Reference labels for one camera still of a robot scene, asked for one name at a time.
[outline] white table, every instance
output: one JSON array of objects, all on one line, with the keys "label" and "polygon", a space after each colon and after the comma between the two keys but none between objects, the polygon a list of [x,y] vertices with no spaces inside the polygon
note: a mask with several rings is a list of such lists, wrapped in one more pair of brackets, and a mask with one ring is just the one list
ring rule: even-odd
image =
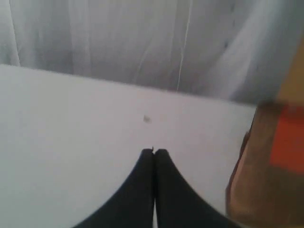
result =
[{"label": "white table", "polygon": [[0,66],[0,227],[72,227],[111,197],[151,147],[167,149],[194,190],[225,213],[225,188],[254,111]]}]

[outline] white surface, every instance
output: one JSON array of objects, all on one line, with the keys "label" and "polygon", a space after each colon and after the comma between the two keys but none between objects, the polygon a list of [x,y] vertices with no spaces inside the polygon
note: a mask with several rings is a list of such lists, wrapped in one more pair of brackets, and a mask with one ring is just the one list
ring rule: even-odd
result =
[{"label": "white surface", "polygon": [[257,103],[288,72],[303,9],[303,0],[0,0],[0,64]]},{"label": "white surface", "polygon": [[[123,183],[143,148],[165,148],[225,212],[255,108],[0,66],[0,227],[68,228]],[[151,121],[145,123],[144,115]]]}]

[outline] white curtain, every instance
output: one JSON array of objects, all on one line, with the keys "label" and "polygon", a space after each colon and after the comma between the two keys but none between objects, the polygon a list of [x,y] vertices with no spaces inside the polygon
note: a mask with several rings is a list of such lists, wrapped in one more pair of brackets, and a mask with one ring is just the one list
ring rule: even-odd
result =
[{"label": "white curtain", "polygon": [[0,63],[256,103],[304,29],[303,0],[0,0]]}]

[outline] small speck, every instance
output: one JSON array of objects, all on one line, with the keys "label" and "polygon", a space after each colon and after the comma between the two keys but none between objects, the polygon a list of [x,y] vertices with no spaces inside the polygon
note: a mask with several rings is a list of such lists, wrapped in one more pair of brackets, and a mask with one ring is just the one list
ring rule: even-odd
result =
[{"label": "small speck", "polygon": [[225,44],[224,44],[225,49],[228,48],[228,44],[229,44],[229,42],[228,42],[228,40],[226,40]]},{"label": "small speck", "polygon": [[151,118],[148,117],[147,115],[144,115],[144,116],[143,116],[143,121],[144,121],[145,123],[150,123],[150,122],[151,122]]},{"label": "small speck", "polygon": [[230,5],[230,11],[231,12],[234,12],[234,8],[236,7],[236,4],[235,3],[232,3],[231,5]]}]

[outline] red label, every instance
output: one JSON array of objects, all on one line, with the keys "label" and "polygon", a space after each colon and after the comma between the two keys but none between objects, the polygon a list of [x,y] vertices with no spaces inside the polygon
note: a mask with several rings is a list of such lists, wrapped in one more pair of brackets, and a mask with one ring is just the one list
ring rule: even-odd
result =
[{"label": "red label", "polygon": [[304,173],[304,107],[283,109],[273,141],[270,164]]}]

